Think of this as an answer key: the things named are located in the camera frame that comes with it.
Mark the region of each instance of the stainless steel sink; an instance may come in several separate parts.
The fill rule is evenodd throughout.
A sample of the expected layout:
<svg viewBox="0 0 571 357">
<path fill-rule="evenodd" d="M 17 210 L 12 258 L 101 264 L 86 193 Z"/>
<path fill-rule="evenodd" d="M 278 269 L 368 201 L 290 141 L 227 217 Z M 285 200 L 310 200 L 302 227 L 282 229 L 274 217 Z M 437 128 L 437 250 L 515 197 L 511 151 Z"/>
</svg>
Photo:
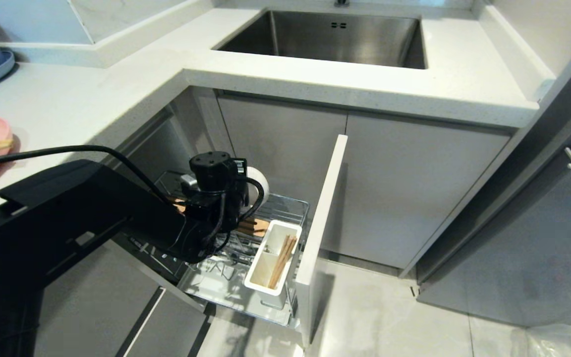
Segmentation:
<svg viewBox="0 0 571 357">
<path fill-rule="evenodd" d="M 219 50 L 426 68 L 414 18 L 268 11 Z"/>
</svg>

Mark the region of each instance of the dish rack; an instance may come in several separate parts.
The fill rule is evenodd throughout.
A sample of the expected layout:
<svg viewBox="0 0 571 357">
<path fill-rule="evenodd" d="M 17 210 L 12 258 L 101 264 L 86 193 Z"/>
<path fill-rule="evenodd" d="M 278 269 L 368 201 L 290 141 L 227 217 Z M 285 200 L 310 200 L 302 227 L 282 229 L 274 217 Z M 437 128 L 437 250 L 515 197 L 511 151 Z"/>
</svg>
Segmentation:
<svg viewBox="0 0 571 357">
<path fill-rule="evenodd" d="M 183 199 L 179 180 L 181 176 L 182 174 L 177 172 L 165 172 L 156 181 L 156 186 L 169 197 Z M 159 252 L 156 255 L 155 249 L 151 248 L 139 250 L 145 255 L 149 254 L 150 262 L 161 264 L 162 267 L 158 267 L 158 270 L 161 269 L 164 273 L 161 275 L 176 284 L 184 293 L 256 318 L 288 326 L 296 313 L 294 278 L 300 262 L 300 253 L 305 247 L 308 234 L 307 216 L 309 209 L 310 204 L 305 201 L 271 193 L 268 196 L 268 201 L 254 213 L 256 219 L 268 222 L 276 219 L 299 225 L 303 229 L 293 255 L 292 269 L 294 273 L 290 274 L 285 282 L 287 298 L 282 309 L 265 305 L 256 290 L 244 286 L 245 275 L 250 269 L 262 237 L 233 231 L 228 244 L 218 254 L 198 264 L 179 262 L 172 257 L 161 255 Z M 217 246 L 224 242 L 225 236 L 224 234 L 217 235 Z"/>
</svg>

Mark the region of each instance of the plastic bag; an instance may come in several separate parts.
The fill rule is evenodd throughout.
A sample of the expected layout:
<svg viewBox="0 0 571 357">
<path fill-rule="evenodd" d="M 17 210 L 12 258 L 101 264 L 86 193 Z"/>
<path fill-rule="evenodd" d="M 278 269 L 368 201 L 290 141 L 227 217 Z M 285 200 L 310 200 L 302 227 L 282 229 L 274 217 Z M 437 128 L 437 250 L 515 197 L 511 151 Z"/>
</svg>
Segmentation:
<svg viewBox="0 0 571 357">
<path fill-rule="evenodd" d="M 514 332 L 512 357 L 571 357 L 571 326 L 549 325 Z"/>
</svg>

